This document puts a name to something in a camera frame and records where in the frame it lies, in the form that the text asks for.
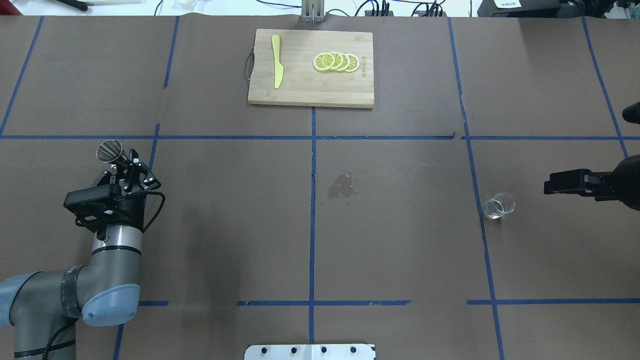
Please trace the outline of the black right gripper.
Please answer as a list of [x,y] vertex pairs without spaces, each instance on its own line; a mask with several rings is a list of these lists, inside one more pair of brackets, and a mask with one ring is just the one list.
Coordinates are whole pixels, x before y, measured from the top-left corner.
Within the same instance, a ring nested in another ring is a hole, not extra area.
[[625,158],[600,177],[605,194],[598,196],[599,202],[619,201],[629,208],[640,207],[640,155]]

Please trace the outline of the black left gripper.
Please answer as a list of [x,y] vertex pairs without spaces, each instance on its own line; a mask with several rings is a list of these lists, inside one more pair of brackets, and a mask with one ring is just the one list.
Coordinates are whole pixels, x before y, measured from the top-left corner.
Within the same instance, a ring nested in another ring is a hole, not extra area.
[[149,196],[163,197],[160,191],[162,183],[146,165],[139,165],[138,152],[131,148],[128,158],[125,155],[114,156],[109,160],[113,171],[106,170],[90,187],[117,184],[122,189],[116,198],[115,214],[102,218],[80,219],[80,227],[96,235],[106,234],[107,227],[126,226],[144,234],[158,218],[163,209],[160,203],[150,219],[146,219],[146,202]]

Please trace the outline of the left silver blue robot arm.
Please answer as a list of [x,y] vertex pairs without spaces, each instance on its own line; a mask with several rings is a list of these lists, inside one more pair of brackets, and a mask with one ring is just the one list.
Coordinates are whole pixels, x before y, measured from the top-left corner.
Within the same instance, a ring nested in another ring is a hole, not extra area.
[[137,314],[141,294],[146,199],[162,186],[135,149],[115,139],[96,150],[108,170],[90,187],[66,194],[75,225],[93,234],[90,262],[12,276],[1,283],[1,325],[14,328],[15,360],[75,360],[76,324],[119,326]]

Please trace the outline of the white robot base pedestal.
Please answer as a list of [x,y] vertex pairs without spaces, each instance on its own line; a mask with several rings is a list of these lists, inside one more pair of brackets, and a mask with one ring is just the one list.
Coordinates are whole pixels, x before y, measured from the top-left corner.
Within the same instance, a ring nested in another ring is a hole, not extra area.
[[374,344],[260,344],[249,346],[245,360],[375,360]]

